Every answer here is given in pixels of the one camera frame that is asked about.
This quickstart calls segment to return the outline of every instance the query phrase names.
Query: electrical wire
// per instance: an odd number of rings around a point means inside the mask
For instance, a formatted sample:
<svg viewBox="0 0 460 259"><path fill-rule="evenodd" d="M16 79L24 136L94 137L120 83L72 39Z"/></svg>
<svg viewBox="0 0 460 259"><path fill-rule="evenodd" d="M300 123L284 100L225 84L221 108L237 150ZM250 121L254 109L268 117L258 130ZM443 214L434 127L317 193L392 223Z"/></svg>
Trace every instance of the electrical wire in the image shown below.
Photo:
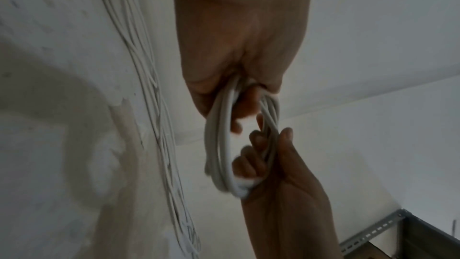
<svg viewBox="0 0 460 259"><path fill-rule="evenodd" d="M150 123L160 148L163 182L167 188L168 205L172 212L177 241L186 256L198 258L201 243L185 203L176 164L171 118L161 95L152 46L142 13L135 0L103 0L103 2L129 50L138 73Z"/></svg>
<svg viewBox="0 0 460 259"><path fill-rule="evenodd" d="M223 192L230 192L237 198L245 198L252 188L261 183L267 176L254 179L236 177L232 170L232 158L230 156L230 122L231 109L237 102L240 93L253 84L248 78L233 75L220 91L206 119L205 125L205 149L206 165L205 173L211 176L216 188ZM267 150L262 153L262 158L271 169L276 157L276 143L279 136L279 102L278 99L262 90L260 100L264 124L262 133L268 138Z"/></svg>

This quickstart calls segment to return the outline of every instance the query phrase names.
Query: white cable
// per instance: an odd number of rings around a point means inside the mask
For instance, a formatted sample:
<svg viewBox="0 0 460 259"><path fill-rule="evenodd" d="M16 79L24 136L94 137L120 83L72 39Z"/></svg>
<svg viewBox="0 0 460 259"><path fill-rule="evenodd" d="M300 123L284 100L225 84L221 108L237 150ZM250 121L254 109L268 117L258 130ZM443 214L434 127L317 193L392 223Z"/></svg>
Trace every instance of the white cable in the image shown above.
<svg viewBox="0 0 460 259"><path fill-rule="evenodd" d="M201 245L185 204L176 164L175 140L168 108L161 95L152 46L144 19L134 0L103 0L117 31L133 59L144 94L150 122L163 161L163 179L177 241L185 255L198 258Z"/></svg>
<svg viewBox="0 0 460 259"><path fill-rule="evenodd" d="M239 95L253 82L247 78L233 75L225 88L220 91L214 101L211 111L206 119L205 173L211 176L216 188L223 192L231 192L237 198L245 198L253 187L261 183L265 177L245 179L236 177L232 170L230 155L230 122L231 109L238 100ZM276 156L276 142L278 139L279 102L270 93L263 91L260 101L264 125L262 133L268 138L268 148L263 153L267 169L271 169Z"/></svg>

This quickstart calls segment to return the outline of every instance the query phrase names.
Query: white ceiling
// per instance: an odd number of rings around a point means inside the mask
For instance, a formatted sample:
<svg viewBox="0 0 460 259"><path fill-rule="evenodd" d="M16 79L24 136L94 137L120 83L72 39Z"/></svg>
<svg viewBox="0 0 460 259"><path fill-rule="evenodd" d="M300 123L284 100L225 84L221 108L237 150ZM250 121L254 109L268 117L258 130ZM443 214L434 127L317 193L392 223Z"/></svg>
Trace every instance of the white ceiling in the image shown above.
<svg viewBox="0 0 460 259"><path fill-rule="evenodd" d="M173 0L140 1L178 142L199 139L204 119L180 74ZM459 0L312 0L282 116L460 74L459 20Z"/></svg>

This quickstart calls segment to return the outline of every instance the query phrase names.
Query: hand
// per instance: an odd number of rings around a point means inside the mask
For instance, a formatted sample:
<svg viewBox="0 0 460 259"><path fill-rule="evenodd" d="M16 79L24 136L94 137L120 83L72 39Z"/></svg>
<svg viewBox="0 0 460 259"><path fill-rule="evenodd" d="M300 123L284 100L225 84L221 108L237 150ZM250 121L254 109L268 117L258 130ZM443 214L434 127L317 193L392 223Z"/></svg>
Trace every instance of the hand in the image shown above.
<svg viewBox="0 0 460 259"><path fill-rule="evenodd" d="M262 127L262 115L257 123ZM329 199L292 144L292 129L278 138L278 157L268 178L241 201L249 238L258 259L343 259ZM233 162L242 177L263 176L266 167L259 153L267 139L250 134L251 146Z"/></svg>
<svg viewBox="0 0 460 259"><path fill-rule="evenodd" d="M237 72L277 93L305 34L310 0L174 0L182 73L198 111L207 116L227 78ZM232 111L259 111L258 87Z"/></svg>

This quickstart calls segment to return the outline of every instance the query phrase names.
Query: metal rack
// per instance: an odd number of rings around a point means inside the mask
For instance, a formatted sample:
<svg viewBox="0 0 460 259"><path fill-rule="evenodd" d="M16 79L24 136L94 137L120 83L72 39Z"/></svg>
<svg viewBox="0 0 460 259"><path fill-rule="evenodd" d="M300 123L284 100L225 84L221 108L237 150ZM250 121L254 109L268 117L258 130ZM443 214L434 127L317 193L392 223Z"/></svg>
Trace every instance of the metal rack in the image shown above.
<svg viewBox="0 0 460 259"><path fill-rule="evenodd" d="M395 259L460 259L460 240L417 218L397 210L340 244L344 256L393 226L398 227Z"/></svg>

